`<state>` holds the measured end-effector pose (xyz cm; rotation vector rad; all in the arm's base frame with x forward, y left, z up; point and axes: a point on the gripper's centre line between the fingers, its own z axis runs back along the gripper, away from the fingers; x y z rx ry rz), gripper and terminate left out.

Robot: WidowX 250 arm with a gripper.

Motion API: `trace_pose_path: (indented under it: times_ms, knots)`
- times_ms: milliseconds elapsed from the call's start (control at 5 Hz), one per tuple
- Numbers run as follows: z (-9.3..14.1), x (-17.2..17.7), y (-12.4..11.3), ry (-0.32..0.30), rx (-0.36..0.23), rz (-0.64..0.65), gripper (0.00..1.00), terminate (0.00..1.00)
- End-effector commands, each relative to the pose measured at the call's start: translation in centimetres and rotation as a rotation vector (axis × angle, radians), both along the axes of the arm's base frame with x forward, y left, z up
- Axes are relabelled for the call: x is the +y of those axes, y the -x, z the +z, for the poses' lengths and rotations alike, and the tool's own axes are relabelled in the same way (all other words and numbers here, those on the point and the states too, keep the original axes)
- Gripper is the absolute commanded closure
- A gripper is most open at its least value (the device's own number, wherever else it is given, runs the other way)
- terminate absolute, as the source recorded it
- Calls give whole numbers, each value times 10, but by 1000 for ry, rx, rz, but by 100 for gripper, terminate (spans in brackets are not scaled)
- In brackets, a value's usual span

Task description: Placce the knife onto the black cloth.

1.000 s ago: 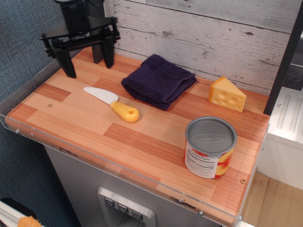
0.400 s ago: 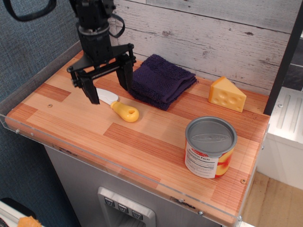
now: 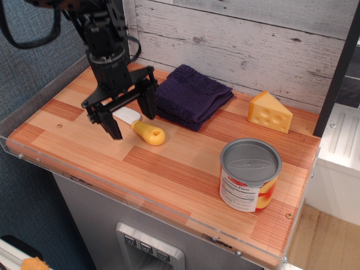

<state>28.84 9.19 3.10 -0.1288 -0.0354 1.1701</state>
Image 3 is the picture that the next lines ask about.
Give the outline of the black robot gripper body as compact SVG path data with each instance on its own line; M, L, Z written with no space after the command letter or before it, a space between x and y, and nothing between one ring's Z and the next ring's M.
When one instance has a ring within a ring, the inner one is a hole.
M128 70L124 48L110 55L96 56L87 47L85 53L97 81L95 91L82 103L92 123L97 123L97 109L112 113L137 100L140 95L137 84L140 82L149 80L155 90L158 86L152 66Z

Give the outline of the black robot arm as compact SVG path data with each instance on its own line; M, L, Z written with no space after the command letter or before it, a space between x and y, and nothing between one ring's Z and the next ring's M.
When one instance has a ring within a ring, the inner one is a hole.
M82 102L92 123L102 125L115 140L122 134L113 112L136 100L149 119L156 116L156 87L152 66L129 71L135 60L126 51L128 41L124 15L113 1L30 1L31 5L63 12L85 44L85 54L97 81L94 92Z

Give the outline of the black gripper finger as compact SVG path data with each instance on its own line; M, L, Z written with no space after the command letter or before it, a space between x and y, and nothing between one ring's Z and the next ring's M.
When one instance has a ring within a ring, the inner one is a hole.
M156 91L154 85L149 80L144 80L137 84L140 95L137 102L140 109L147 118L154 119L156 116Z
M123 139L118 123L109 110L97 109L97 123L103 127L112 139Z

